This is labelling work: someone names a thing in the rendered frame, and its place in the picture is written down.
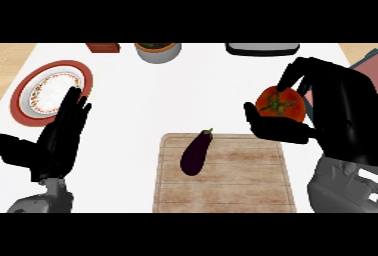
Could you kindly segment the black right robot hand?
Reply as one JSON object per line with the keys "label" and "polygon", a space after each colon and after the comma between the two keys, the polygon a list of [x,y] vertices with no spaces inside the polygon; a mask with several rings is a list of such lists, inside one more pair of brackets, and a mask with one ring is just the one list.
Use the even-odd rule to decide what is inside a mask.
{"label": "black right robot hand", "polygon": [[368,77],[320,59],[298,57],[284,69],[277,91],[298,79],[298,94],[312,94],[312,128],[284,117],[262,117],[246,102],[244,116],[253,135],[296,144],[312,138],[326,157],[378,166],[378,93]]}

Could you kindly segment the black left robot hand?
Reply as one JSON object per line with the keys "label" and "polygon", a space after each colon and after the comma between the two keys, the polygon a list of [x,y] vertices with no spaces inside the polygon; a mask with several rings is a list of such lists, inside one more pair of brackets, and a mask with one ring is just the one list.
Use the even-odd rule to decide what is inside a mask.
{"label": "black left robot hand", "polygon": [[72,170],[91,109],[85,101],[80,90],[70,87],[54,120],[45,125],[36,142],[0,133],[0,159],[5,164],[29,169],[32,182],[63,178]]}

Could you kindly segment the red tomato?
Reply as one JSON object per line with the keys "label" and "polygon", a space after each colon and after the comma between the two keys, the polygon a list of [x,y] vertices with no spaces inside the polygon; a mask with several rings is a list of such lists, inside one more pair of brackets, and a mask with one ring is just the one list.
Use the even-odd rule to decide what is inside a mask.
{"label": "red tomato", "polygon": [[296,122],[303,121],[305,104],[300,95],[290,88],[281,92],[277,91],[275,86],[269,86],[261,93],[255,108],[261,116],[284,117]]}

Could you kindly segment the red-brown box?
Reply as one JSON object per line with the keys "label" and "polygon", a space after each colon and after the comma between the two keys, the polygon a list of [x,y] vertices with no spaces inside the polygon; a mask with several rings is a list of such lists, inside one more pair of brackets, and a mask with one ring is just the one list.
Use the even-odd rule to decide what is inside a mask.
{"label": "red-brown box", "polygon": [[120,49],[117,43],[86,43],[86,47],[91,53],[117,53]]}

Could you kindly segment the wooden cutting board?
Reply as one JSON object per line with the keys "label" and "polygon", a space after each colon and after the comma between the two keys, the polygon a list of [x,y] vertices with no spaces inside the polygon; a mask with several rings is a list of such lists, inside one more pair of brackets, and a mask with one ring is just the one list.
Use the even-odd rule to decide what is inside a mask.
{"label": "wooden cutting board", "polygon": [[290,183],[281,146],[250,134],[215,134],[197,175],[179,169],[179,157],[194,135],[160,138],[154,213],[292,213]]}

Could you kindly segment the red round placemat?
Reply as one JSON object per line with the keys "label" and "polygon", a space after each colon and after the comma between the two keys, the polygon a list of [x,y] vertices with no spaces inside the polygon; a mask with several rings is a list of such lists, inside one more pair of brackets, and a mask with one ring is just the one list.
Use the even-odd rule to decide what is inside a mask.
{"label": "red round placemat", "polygon": [[42,65],[20,81],[10,98],[13,119],[24,126],[42,127],[54,119],[67,89],[75,86],[88,96],[92,75],[78,61],[60,60]]}

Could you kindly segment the white patterned plate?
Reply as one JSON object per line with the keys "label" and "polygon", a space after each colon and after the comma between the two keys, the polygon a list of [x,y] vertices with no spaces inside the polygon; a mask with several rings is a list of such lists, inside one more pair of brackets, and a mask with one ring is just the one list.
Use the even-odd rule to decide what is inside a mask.
{"label": "white patterned plate", "polygon": [[76,68],[57,66],[41,71],[20,91],[21,113],[35,119],[55,115],[70,87],[83,88],[83,76]]}

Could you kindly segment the dark grey appliance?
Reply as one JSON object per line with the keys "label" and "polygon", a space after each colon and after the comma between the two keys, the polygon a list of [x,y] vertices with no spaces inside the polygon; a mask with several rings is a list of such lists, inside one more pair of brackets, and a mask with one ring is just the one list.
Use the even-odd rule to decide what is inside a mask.
{"label": "dark grey appliance", "polygon": [[225,51],[238,56],[287,56],[299,49],[298,43],[227,43]]}

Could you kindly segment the dark purple eggplant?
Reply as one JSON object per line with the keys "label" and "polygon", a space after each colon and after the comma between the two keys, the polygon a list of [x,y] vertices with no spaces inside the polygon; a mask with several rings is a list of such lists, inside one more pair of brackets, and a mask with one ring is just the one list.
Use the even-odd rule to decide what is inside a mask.
{"label": "dark purple eggplant", "polygon": [[212,129],[202,130],[182,152],[179,168],[188,176],[194,176],[202,170],[210,141]]}

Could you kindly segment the grey plant pot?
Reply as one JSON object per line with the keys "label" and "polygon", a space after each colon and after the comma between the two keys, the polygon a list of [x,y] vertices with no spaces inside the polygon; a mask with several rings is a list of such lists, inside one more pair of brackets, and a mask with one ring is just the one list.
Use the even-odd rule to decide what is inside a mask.
{"label": "grey plant pot", "polygon": [[169,62],[178,55],[181,50],[179,43],[168,43],[163,47],[156,48],[154,43],[151,47],[145,47],[142,44],[135,43],[135,51],[138,57],[151,64],[162,64]]}

